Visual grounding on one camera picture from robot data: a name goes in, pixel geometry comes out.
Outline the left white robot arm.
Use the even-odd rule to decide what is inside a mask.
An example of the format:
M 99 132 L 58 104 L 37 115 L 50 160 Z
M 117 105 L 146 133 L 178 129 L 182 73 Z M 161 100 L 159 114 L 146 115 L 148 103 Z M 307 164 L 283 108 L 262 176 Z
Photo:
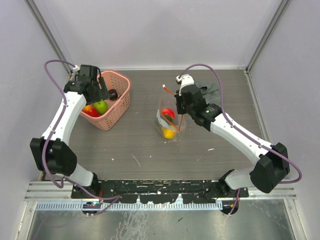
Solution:
M 61 104 L 40 138 L 33 138 L 30 149 L 39 171 L 58 188 L 64 182 L 72 183 L 88 198 L 101 198 L 101 185 L 98 176 L 82 167 L 76 154 L 69 147 L 69 140 L 76 120 L 86 105 L 110 98 L 108 89 L 97 66 L 71 65 L 70 79 L 64 88 Z

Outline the green apple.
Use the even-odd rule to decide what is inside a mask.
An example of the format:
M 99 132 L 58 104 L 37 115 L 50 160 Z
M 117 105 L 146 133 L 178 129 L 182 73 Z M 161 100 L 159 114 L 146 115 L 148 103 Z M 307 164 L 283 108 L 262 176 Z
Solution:
M 93 104 L 93 107 L 97 110 L 97 112 L 100 114 L 100 115 L 103 115 L 105 114 L 108 109 L 109 109 L 109 106 L 107 104 L 106 101 L 102 100 L 102 101 L 99 101 L 99 102 L 95 102 Z

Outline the clear zip top bag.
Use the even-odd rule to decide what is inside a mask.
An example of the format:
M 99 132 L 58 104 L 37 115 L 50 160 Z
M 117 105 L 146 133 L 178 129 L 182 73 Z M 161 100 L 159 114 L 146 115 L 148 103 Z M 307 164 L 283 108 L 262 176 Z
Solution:
M 179 142 L 187 128 L 184 115 L 178 114 L 175 94 L 164 84 L 156 110 L 155 127 L 165 142 Z

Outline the dark green avocado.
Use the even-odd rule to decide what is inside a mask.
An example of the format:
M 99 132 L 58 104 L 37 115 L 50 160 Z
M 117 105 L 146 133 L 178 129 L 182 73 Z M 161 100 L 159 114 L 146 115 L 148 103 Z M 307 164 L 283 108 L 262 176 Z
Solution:
M 167 119 L 170 123 L 173 122 L 173 118 L 170 115 L 165 114 L 164 118 Z

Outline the red apple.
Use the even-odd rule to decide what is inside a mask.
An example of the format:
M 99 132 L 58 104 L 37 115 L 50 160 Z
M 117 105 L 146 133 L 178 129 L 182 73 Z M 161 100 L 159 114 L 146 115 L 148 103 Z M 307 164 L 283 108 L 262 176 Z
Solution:
M 172 119 L 175 118 L 175 113 L 170 108 L 164 108 L 162 109 L 161 113 L 165 116 L 170 116 Z

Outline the pink plastic basket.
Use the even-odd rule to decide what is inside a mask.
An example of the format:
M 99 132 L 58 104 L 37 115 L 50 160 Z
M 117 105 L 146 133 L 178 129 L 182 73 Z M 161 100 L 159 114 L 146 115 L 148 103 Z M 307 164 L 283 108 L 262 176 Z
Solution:
M 99 117 L 90 116 L 83 111 L 80 112 L 80 116 L 98 129 L 108 131 L 130 106 L 130 90 L 132 88 L 132 82 L 127 76 L 115 70 L 102 71 L 101 74 L 107 89 L 115 89 L 118 98 L 114 101 L 110 99 L 106 100 L 105 102 L 108 105 L 108 110 Z

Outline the yellow pear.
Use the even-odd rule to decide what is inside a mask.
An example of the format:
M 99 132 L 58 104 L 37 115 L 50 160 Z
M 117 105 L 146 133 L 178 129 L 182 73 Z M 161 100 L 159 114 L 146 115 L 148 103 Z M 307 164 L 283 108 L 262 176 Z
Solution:
M 162 128 L 161 129 L 162 133 L 163 133 L 163 137 L 168 139 L 168 140 L 172 140 L 175 138 L 176 136 L 176 132 L 172 129 L 169 129 L 169 128 Z

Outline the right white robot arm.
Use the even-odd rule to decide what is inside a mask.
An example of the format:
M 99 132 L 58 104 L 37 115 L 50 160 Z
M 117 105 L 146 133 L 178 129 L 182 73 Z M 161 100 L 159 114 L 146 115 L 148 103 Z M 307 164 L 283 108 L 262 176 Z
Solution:
M 237 125 L 218 105 L 206 103 L 195 84 L 182 87 L 175 98 L 179 114 L 188 114 L 198 126 L 227 140 L 253 164 L 252 168 L 231 169 L 218 180 L 223 196 L 231 197 L 237 189 L 247 187 L 268 194 L 290 173 L 283 144 L 273 145 Z

